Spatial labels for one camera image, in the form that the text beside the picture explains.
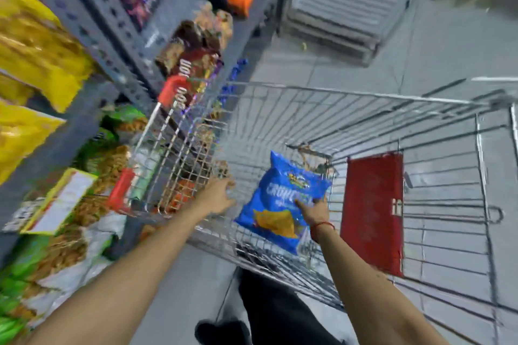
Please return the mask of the person's right hand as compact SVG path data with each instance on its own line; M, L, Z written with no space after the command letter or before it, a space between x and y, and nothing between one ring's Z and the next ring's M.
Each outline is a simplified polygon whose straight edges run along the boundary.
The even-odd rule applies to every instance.
M304 221L310 227L311 231L316 231L321 226L330 227L335 230L335 227L329 221L329 210L326 197L315 198L312 201L311 214L309 216L302 216Z

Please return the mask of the person's left hand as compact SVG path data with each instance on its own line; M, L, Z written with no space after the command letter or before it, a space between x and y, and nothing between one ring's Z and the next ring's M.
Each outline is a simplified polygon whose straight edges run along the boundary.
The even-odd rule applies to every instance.
M200 214L207 217L210 214L223 213L235 205L236 200L228 194L228 190L234 186L232 178L210 178L194 198L194 204Z

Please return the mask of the blue snack packet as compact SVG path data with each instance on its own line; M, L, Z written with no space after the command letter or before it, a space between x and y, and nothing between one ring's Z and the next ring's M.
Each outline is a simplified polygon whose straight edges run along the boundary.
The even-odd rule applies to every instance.
M331 185L328 178L301 168L272 150L269 169L234 221L297 255L309 226L296 202L311 204L313 200L323 198Z

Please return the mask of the person's left forearm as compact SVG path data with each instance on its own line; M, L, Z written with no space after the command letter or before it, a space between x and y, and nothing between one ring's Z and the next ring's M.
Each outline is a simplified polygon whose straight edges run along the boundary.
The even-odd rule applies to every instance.
M128 345L188 237L210 213L199 196L75 292L20 345Z

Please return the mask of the person's right forearm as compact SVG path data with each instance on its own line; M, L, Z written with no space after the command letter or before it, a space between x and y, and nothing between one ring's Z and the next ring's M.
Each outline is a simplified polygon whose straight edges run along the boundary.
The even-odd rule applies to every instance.
M359 345L449 345L417 307L335 230L312 231Z

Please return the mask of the red plastic cart seat flap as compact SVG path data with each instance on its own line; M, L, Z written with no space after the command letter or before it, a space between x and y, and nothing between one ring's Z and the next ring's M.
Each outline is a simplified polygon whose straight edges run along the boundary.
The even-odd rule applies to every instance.
M403 276L403 155L348 159L340 237L367 264Z

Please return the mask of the person's black trouser leg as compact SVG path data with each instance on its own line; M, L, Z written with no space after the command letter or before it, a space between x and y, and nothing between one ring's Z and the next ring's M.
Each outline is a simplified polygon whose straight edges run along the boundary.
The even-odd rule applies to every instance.
M342 345L292 289L249 270L238 278L253 345Z

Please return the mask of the maroon snack packet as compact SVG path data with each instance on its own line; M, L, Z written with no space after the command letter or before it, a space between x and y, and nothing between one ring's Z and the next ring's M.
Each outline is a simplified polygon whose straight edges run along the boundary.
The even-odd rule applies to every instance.
M183 77L174 88L173 108L185 112L201 99L215 70L221 66L218 51L199 47L184 51L169 76Z

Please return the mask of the person's black shoe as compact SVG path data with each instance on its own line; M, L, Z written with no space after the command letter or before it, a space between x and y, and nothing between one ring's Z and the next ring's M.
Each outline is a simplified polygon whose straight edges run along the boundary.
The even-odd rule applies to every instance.
M239 320L200 321L194 336L200 345L252 345L248 327Z

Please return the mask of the brown snack packet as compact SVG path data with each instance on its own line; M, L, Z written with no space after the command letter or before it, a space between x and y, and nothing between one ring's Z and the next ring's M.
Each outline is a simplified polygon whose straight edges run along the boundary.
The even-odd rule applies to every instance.
M215 32L202 28L192 20L183 20L155 59L164 76L169 76L185 51L201 48L221 58L220 41Z

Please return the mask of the yellow-edged white shelf sign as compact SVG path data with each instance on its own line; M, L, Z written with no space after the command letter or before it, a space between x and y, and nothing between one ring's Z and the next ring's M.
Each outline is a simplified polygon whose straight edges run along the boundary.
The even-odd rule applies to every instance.
M36 211L19 231L21 235L55 235L81 198L97 180L97 176L68 168L50 189Z

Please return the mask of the beige snack packet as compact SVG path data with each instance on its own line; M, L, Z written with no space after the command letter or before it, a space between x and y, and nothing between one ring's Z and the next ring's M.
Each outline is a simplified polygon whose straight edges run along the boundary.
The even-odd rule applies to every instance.
M199 0L194 11L194 24L213 49L224 51L234 34L232 15L222 9L214 10L208 0Z

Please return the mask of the pile of green snack packets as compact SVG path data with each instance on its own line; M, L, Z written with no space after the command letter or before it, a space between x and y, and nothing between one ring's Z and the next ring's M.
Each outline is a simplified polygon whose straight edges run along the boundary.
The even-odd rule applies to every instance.
M19 233L68 168L98 177L55 235L19 233L0 269L0 345L14 345L111 264L102 255L123 236L126 216L110 211L106 200L147 121L128 103L104 111L96 136L80 148L72 164L50 173L30 191L4 227L4 232Z

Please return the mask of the large yellow chips packet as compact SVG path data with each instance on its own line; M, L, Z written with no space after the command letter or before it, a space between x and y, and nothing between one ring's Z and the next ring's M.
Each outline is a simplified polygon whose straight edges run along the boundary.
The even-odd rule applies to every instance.
M65 122L0 99L0 185Z
M64 113L95 62L41 1L0 0L0 69Z
M16 106L26 106L34 96L32 87L0 72L0 98Z

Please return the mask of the grey metal shelf rack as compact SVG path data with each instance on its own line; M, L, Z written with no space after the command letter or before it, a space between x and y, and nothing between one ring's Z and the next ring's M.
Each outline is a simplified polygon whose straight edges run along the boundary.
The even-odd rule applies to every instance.
M115 90L125 95L141 111L151 115L159 90L165 78L157 66L147 60L154 59L165 46L165 38L174 32L174 25L187 19L197 0L160 0L150 23L138 32L124 11L120 0L40 0L55 13L61 23L87 48L87 52L109 76ZM279 20L278 7L282 0L255 0L250 16L234 24L234 35L223 52L224 67L205 93L205 99L192 106L188 112L191 121L175 123L180 126L180 137L191 144L189 152L179 152L187 160L188 168L203 171L201 161L194 163L199 154L191 125L208 117L219 96L223 104L222 121L230 119L230 111L239 103L247 84L225 81L233 66L247 51L263 51L271 39Z

